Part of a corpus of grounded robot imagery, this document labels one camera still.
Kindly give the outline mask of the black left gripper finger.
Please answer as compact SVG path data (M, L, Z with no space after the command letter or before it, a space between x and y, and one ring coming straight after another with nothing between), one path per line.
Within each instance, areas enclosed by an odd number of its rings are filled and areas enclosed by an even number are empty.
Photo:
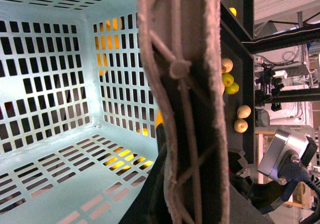
M171 224L164 197L167 140L163 125L156 127L158 156L139 194L120 220L121 224Z

